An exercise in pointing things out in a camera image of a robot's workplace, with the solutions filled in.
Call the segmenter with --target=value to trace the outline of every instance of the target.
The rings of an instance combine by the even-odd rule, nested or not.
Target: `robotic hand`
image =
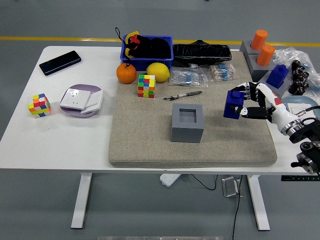
[[[295,144],[308,138],[311,142],[300,144],[301,153],[296,157],[298,162],[292,162],[291,167],[302,167],[310,174],[320,172],[320,119],[305,124],[297,115],[287,111],[284,103],[263,83],[245,82],[231,90],[244,93],[245,100],[258,102],[259,107],[230,106],[240,116],[250,119],[267,119],[276,124],[283,135],[288,135]]]

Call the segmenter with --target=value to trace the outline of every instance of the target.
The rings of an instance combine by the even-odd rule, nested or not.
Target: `lemon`
[[[170,76],[168,67],[160,62],[150,64],[146,69],[146,74],[154,75],[155,81],[159,83],[166,81]]]

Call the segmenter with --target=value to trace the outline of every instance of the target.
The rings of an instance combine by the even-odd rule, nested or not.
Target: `gray square block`
[[[276,65],[271,60],[268,66],[260,66],[257,64],[258,59],[257,54],[250,54],[246,59],[246,64],[248,65],[252,81],[257,83],[268,71],[272,71]]]
[[[171,142],[200,143],[205,129],[201,104],[172,105]]]
[[[283,83],[281,84],[281,86],[279,88],[276,88],[270,84],[268,84],[266,81],[268,80],[270,74],[272,71],[268,71],[259,81],[258,83],[262,83],[267,85],[276,95],[278,98],[281,98],[284,93],[290,88],[290,85],[292,83],[291,79],[289,78],[285,78]]]
[[[244,58],[247,59],[250,54],[260,54],[260,50],[254,50],[251,48],[251,40],[246,40],[241,43],[240,52],[243,52]]]

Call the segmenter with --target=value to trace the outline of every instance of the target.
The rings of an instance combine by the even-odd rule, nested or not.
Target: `gray container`
[[[200,143],[205,129],[201,104],[172,105],[171,142]]]

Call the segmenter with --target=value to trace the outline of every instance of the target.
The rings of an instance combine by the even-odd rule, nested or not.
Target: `pen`
[[[194,95],[198,95],[198,94],[201,94],[202,91],[192,91],[192,92],[187,92],[187,93],[182,93],[182,94],[178,94],[176,96],[166,96],[164,97],[163,99],[164,100],[169,100],[169,101],[172,101],[172,100],[175,100],[175,99],[179,99],[179,98],[183,98],[183,97],[188,97],[188,96],[194,96]]]

